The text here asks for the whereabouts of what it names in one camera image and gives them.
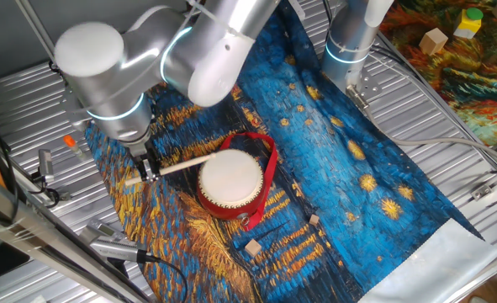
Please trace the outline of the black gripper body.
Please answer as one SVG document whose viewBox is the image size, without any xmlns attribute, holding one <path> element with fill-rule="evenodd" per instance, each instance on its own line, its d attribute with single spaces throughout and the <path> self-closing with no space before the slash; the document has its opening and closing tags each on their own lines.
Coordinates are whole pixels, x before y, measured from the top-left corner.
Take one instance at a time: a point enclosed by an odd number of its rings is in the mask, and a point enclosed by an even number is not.
<svg viewBox="0 0 497 303">
<path fill-rule="evenodd" d="M 159 160 L 159 155 L 152 141 L 138 142 L 130 145 L 130 154 L 137 161 L 146 159 L 149 162 L 157 162 Z"/>
</svg>

